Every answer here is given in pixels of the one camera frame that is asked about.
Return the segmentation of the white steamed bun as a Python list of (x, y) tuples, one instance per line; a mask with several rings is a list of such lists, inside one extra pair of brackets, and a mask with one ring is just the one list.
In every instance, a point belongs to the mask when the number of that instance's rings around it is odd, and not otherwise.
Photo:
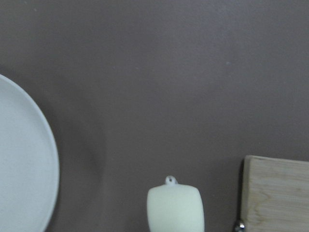
[(147, 219), (151, 232), (204, 232), (205, 218), (200, 192), (171, 175), (147, 194)]

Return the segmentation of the cream round plate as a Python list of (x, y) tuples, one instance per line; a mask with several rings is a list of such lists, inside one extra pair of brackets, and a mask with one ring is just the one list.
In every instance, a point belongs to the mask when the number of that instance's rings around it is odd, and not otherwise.
[(59, 190), (59, 158), (52, 130), (36, 102), (0, 78), (0, 229), (43, 232)]

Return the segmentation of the wooden cutting board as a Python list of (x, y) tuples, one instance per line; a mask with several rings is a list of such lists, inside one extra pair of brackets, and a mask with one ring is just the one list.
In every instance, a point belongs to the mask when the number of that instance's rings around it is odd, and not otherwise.
[(307, 232), (309, 163), (246, 156), (236, 232)]

